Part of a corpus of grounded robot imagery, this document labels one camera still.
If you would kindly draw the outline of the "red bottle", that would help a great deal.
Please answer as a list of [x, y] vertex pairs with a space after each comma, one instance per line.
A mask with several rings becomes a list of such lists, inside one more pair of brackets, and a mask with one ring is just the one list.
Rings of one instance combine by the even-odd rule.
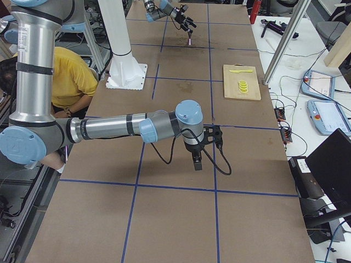
[[252, 5], [251, 13], [250, 13], [250, 24], [253, 25], [255, 23], [256, 17], [258, 15], [260, 6], [261, 6], [261, 0], [255, 0]]

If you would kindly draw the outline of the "blue teach pendant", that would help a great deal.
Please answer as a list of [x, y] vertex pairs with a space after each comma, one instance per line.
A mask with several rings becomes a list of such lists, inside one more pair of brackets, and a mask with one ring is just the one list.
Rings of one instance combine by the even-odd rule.
[[303, 77], [301, 92], [304, 95], [322, 100], [333, 99], [335, 93], [335, 79], [336, 77], [331, 75], [309, 70]]
[[350, 122], [340, 105], [331, 100], [309, 100], [307, 109], [317, 131], [324, 136], [340, 129], [350, 137]]

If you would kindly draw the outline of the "aluminium frame post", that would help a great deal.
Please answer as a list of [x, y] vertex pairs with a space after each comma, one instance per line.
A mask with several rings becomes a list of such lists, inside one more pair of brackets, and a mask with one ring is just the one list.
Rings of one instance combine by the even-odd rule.
[[305, 11], [307, 10], [308, 6], [310, 5], [311, 0], [300, 0], [298, 1], [296, 8], [292, 14], [292, 17], [290, 18], [288, 22], [287, 29], [285, 30], [285, 33], [283, 34], [278, 47], [274, 53], [274, 56], [267, 68], [267, 71], [264, 75], [263, 78], [263, 84], [268, 85], [269, 82], [271, 81], [276, 69], [278, 68], [278, 65], [286, 51], [286, 48], [292, 39], [293, 34], [295, 33], [297, 26], [299, 25], [300, 20], [302, 19], [303, 15], [305, 14]]

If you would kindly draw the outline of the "steel jigger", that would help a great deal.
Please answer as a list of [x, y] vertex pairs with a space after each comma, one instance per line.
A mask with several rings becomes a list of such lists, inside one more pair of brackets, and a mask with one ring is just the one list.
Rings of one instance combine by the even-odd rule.
[[191, 36], [192, 36], [192, 32], [190, 30], [187, 31], [188, 34], [188, 41], [187, 41], [187, 46], [191, 46]]

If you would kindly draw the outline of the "black computer box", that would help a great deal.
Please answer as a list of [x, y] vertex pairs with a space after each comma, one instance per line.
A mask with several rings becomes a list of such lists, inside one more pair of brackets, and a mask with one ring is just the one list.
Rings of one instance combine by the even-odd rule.
[[317, 200], [324, 196], [324, 192], [305, 160], [305, 156], [291, 157], [288, 160], [291, 173], [300, 197]]

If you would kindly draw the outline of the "black purple tool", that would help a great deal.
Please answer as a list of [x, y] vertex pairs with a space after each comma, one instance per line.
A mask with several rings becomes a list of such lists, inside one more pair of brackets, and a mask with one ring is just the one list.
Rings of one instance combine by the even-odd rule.
[[284, 23], [284, 22], [279, 22], [278, 24], [276, 23], [276, 21], [271, 21], [271, 20], [266, 20], [266, 19], [262, 19], [261, 23], [264, 25], [264, 29], [263, 32], [261, 34], [261, 38], [264, 37], [266, 30], [269, 28], [272, 31], [274, 31], [275, 33], [283, 36], [285, 33], [285, 30], [287, 29], [288, 24]]

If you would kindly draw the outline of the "person in yellow shirt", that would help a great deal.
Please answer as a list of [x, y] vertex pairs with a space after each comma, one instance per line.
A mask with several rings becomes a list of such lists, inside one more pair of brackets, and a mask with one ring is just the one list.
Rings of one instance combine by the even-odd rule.
[[[1, 90], [10, 95], [17, 76], [17, 55], [1, 61]], [[97, 90], [98, 81], [83, 59], [73, 51], [55, 47], [52, 83], [52, 114], [55, 118], [84, 119]], [[65, 162], [55, 151], [40, 162], [62, 173]]]

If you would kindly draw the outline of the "upper blue teach pendant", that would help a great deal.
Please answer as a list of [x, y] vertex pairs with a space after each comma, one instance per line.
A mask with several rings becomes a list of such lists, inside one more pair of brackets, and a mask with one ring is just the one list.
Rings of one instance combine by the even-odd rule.
[[336, 77], [331, 75], [309, 70], [303, 77], [301, 92], [304, 95], [322, 100], [333, 99], [335, 93], [335, 79]]

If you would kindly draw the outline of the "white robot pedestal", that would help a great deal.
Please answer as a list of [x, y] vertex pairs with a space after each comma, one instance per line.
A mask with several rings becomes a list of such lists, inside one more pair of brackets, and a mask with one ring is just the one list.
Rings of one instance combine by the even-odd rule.
[[98, 3], [112, 50], [106, 87], [142, 90], [148, 66], [138, 63], [132, 54], [122, 2], [100, 0]]

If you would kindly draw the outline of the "bamboo cutting board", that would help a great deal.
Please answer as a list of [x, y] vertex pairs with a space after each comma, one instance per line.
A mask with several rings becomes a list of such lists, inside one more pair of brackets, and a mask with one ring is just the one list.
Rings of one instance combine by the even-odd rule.
[[223, 65], [223, 81], [226, 99], [261, 100], [255, 67]]

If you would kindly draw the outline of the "black monitor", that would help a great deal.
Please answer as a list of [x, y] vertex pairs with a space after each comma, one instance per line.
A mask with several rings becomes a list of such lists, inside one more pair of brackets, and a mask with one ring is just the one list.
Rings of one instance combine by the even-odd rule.
[[307, 228], [350, 218], [350, 138], [336, 129], [306, 159], [306, 164], [336, 210], [305, 218]]

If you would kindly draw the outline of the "yellow plastic knife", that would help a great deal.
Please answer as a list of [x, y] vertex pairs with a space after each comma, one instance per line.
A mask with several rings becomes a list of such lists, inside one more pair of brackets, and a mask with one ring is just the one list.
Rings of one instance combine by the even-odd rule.
[[253, 70], [229, 70], [230, 73], [253, 73]]

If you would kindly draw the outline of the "lower blue teach pendant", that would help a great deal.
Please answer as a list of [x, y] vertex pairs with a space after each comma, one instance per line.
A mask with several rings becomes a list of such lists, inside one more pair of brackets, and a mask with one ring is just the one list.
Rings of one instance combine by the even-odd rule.
[[331, 100], [309, 100], [307, 109], [317, 131], [324, 136], [340, 129], [350, 137], [350, 122], [340, 105]]

